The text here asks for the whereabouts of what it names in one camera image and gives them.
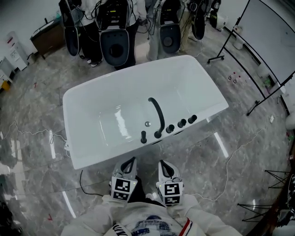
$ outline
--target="black pants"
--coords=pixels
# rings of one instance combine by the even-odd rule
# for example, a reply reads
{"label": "black pants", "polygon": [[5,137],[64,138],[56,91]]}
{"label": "black pants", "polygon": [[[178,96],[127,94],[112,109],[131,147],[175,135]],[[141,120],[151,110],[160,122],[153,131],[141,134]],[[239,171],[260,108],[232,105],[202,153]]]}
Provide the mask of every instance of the black pants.
{"label": "black pants", "polygon": [[129,27],[126,27],[126,30],[129,35],[129,55],[128,55],[128,59],[125,62],[125,64],[120,65],[120,66],[115,66],[116,70],[121,70],[121,69],[135,65],[136,61],[135,61],[135,55],[134,55],[134,53],[135,53],[134,46],[135,46],[135,36],[136,36],[137,29],[138,29],[137,22]]}
{"label": "black pants", "polygon": [[99,62],[102,59],[100,49],[100,34],[95,22],[80,27],[80,43],[85,58],[92,62]]}
{"label": "black pants", "polygon": [[143,188],[142,188],[142,180],[136,176],[135,179],[138,181],[137,185],[135,186],[134,191],[131,194],[131,197],[129,198],[129,203],[131,202],[146,202],[150,204],[155,204],[161,207],[164,207],[161,203],[157,201],[150,200],[149,198],[146,198],[146,195],[144,194]]}

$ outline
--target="bathtub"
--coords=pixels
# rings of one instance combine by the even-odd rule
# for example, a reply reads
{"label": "bathtub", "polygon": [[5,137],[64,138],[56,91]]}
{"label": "bathtub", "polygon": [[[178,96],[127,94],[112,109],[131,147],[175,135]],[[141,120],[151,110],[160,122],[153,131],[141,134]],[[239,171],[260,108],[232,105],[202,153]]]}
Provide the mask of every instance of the bathtub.
{"label": "bathtub", "polygon": [[[163,113],[165,129],[155,132]],[[228,103],[199,62],[188,55],[157,60],[90,80],[63,97],[65,131],[75,169],[147,147],[208,120]],[[182,128],[178,122],[196,115]],[[167,133],[166,128],[175,129]],[[141,132],[146,132],[146,143]]]}

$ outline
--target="white jacket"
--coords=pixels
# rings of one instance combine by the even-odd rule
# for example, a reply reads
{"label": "white jacket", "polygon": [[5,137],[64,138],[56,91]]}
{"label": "white jacket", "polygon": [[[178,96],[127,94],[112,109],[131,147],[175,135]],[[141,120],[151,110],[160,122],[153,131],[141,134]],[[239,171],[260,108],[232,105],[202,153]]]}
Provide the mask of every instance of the white jacket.
{"label": "white jacket", "polygon": [[[102,199],[101,205],[66,226],[61,236],[241,236],[218,216],[201,210],[192,195],[184,195],[182,204],[168,208],[127,204],[109,195]],[[183,218],[189,219],[184,227],[178,223]]]}
{"label": "white jacket", "polygon": [[[105,4],[107,0],[101,0],[101,4]],[[134,15],[136,17],[134,17],[134,15],[131,13],[130,11],[130,21],[129,21],[129,26],[135,24],[137,18],[140,17],[141,20],[145,20],[147,17],[147,12],[146,12],[146,8],[145,8],[145,0],[128,0],[129,1],[129,5],[130,5],[130,9],[132,9],[132,3],[133,3],[133,12]],[[90,23],[94,22],[94,19],[92,19],[91,16],[91,12],[94,10],[96,3],[100,2],[100,0],[82,0],[82,4],[81,4],[81,10],[85,11],[85,16],[83,16],[83,18],[81,19],[82,24],[88,25]]]}

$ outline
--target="black knob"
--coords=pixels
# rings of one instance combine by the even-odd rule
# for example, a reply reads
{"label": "black knob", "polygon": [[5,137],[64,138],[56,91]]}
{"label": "black knob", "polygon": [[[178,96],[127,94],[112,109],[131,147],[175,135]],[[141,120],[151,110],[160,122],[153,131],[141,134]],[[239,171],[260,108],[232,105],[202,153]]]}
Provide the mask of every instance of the black knob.
{"label": "black knob", "polygon": [[189,118],[189,123],[192,124],[197,119],[196,115],[193,115],[191,118]]}
{"label": "black knob", "polygon": [[171,132],[174,131],[174,125],[170,124],[167,128],[166,128],[166,132],[169,134]]}
{"label": "black knob", "polygon": [[162,133],[159,132],[159,131],[156,131],[156,132],[154,133],[154,136],[155,136],[155,138],[160,138],[160,137],[162,136]]}
{"label": "black knob", "polygon": [[142,143],[146,143],[147,142],[147,133],[146,131],[142,131],[142,139],[140,140]]}
{"label": "black knob", "polygon": [[182,120],[179,121],[178,124],[177,124],[177,126],[178,126],[179,128],[182,128],[182,127],[185,126],[185,125],[186,125],[186,120],[185,120],[185,119],[182,119]]}

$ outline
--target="bathtub faucet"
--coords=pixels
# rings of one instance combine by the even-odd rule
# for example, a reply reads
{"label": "bathtub faucet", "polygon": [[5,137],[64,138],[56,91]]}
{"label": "bathtub faucet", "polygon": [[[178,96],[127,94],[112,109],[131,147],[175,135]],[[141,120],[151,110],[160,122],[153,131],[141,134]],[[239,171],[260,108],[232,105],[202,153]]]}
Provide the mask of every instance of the bathtub faucet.
{"label": "bathtub faucet", "polygon": [[155,106],[156,110],[157,110],[157,113],[159,115],[159,118],[160,118],[160,123],[161,123],[161,127],[158,131],[155,132],[154,136],[155,138],[160,138],[162,136],[162,131],[164,130],[165,128],[165,120],[164,120],[164,116],[163,116],[163,113],[162,113],[162,110],[159,106],[159,104],[157,103],[156,99],[155,98],[149,98],[148,101],[152,102],[153,105]]}

